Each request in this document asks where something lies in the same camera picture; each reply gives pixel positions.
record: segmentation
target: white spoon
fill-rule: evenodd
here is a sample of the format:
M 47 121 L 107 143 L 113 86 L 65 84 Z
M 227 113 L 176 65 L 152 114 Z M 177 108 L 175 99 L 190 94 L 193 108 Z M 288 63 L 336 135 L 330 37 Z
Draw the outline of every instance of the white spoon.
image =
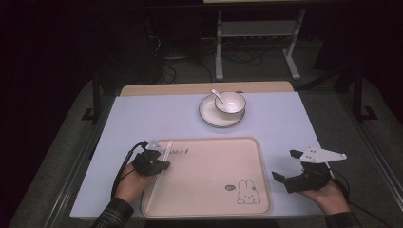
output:
M 216 89 L 214 89 L 214 88 L 211 89 L 211 92 L 214 93 L 214 94 L 220 99 L 220 101 L 221 101 L 222 104 L 224 105 L 225 110 L 227 110 L 227 112 L 233 113 L 234 110 L 237 109 L 237 108 L 234 107 L 232 104 L 229 104 L 229 103 L 220 95 L 220 93 L 219 93 Z

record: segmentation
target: metal frame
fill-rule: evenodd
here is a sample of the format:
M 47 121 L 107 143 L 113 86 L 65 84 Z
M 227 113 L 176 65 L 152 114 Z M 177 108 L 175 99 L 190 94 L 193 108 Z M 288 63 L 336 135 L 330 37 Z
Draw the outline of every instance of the metal frame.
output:
M 339 95 L 339 100 L 346 110 L 351 110 L 350 101 L 345 95 Z M 378 168 L 380 176 L 385 181 L 386 185 L 391 191 L 391 194 L 393 195 L 400 210 L 403 211 L 403 185 L 396 177 L 392 168 L 386 162 L 386 159 L 383 156 L 382 151 L 376 145 L 371 134 L 368 132 L 365 123 L 363 123 L 362 120 L 359 120 L 355 113 L 351 111 L 347 111 L 346 113 L 349 114 L 349 118 L 352 119 L 352 123 L 355 125 L 355 128 L 361 135 L 364 142 L 367 144 L 374 158 L 374 162 L 376 164 L 376 167 Z
M 96 124 L 100 117 L 101 110 L 101 90 L 98 83 L 98 72 L 95 71 L 92 77 L 92 105 L 93 108 L 87 108 L 81 120 L 92 121 L 92 124 Z
M 302 20 L 306 9 L 301 9 L 298 18 L 295 21 L 266 21 L 266 22 L 231 22 L 225 23 L 221 19 L 221 11 L 219 10 L 217 19 L 217 50 L 216 50 L 216 80 L 223 80 L 222 58 L 221 58 L 221 37 L 235 36 L 291 36 L 291 42 L 288 48 L 282 52 L 290 69 L 291 76 L 294 80 L 300 80 L 297 66 L 294 63 L 293 51 L 302 25 Z
M 93 152 L 98 144 L 99 138 L 104 130 L 107 116 L 109 115 L 110 109 L 115 101 L 115 97 L 105 97 L 103 101 L 103 108 L 98 111 L 96 120 L 92 120 L 92 125 L 89 134 L 86 138 L 86 142 L 81 148 L 79 156 L 75 160 L 71 170 L 67 176 L 65 184 L 57 196 L 51 212 L 48 215 L 47 221 L 44 227 L 57 227 L 61 219 L 64 210 L 67 207 L 68 202 L 73 198 L 75 189 L 80 186 L 80 180 L 85 176 L 87 165 L 86 162 L 91 159 Z

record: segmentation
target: hand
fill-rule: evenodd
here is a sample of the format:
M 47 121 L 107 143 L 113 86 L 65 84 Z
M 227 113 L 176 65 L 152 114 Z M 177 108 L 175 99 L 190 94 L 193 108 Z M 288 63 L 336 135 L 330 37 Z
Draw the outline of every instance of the hand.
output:
M 137 199 L 142 194 L 145 187 L 155 178 L 155 176 L 141 176 L 136 170 L 134 170 L 131 163 L 125 167 L 122 177 L 124 178 L 116 189 L 115 197 L 120 198 L 127 203 L 131 203 Z
M 329 181 L 326 186 L 318 191 L 309 190 L 299 193 L 314 201 L 325 215 L 350 212 L 349 204 L 341 189 L 333 181 Z

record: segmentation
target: wooden table edge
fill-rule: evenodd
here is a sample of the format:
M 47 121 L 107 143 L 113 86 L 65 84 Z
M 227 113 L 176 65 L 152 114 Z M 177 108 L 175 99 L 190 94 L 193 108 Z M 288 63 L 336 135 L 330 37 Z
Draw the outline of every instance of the wooden table edge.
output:
M 294 92 L 292 85 L 286 81 L 278 82 L 241 82 L 241 83 L 204 83 L 171 85 L 126 85 L 120 96 L 152 96 L 209 94 L 215 88 L 218 92 L 239 91 L 245 93 L 259 92 Z

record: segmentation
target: wrist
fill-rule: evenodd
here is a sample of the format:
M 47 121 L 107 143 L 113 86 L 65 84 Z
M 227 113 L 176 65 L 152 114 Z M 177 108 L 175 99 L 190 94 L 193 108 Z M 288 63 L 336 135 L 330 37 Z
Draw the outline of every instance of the wrist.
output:
M 344 199 L 319 199 L 317 205 L 326 216 L 351 212 L 349 204 Z
M 116 194 L 115 198 L 119 198 L 120 200 L 123 200 L 128 204 L 131 204 L 132 201 L 134 200 L 133 198 L 131 198 L 130 196 L 126 196 L 125 194 Z

